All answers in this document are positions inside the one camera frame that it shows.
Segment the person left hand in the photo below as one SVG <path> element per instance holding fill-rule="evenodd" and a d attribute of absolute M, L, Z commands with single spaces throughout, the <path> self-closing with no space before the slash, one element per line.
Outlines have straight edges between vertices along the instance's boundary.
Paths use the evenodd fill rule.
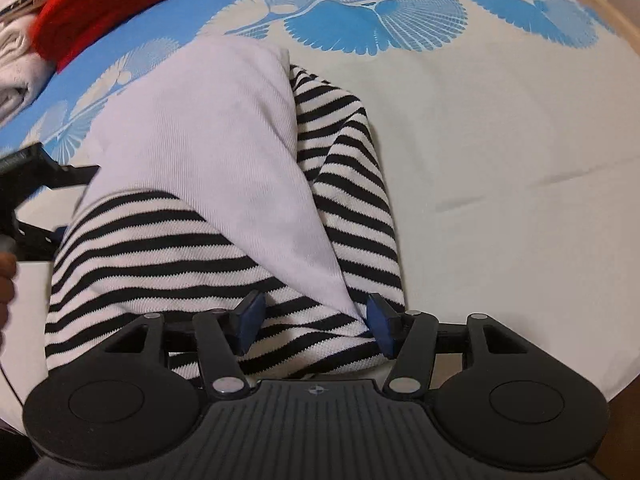
<path fill-rule="evenodd" d="M 15 298 L 16 274 L 17 258 L 12 252 L 2 252 L 0 254 L 0 347 L 4 344 L 4 331 L 10 319 L 10 305 Z"/>

